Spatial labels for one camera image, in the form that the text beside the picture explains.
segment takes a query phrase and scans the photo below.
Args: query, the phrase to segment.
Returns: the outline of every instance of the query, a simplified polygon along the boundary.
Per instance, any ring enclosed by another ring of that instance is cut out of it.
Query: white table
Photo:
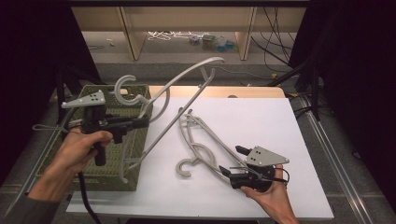
[[[172,98],[166,112],[150,124],[146,146],[163,130],[189,98]],[[154,114],[163,99],[156,102]],[[286,98],[198,98],[194,115],[202,118],[222,141],[234,146],[261,146],[290,159],[288,192],[295,215],[300,219],[332,219],[333,214],[319,183],[304,139]],[[210,147],[218,164],[234,163],[222,148],[201,130],[195,140]],[[143,161],[137,191],[89,192],[92,209],[99,215],[150,218],[263,219],[268,216],[239,189],[232,189],[203,164],[184,166],[191,177],[176,172],[177,163],[191,158],[176,123]],[[86,213],[79,192],[67,212]]]

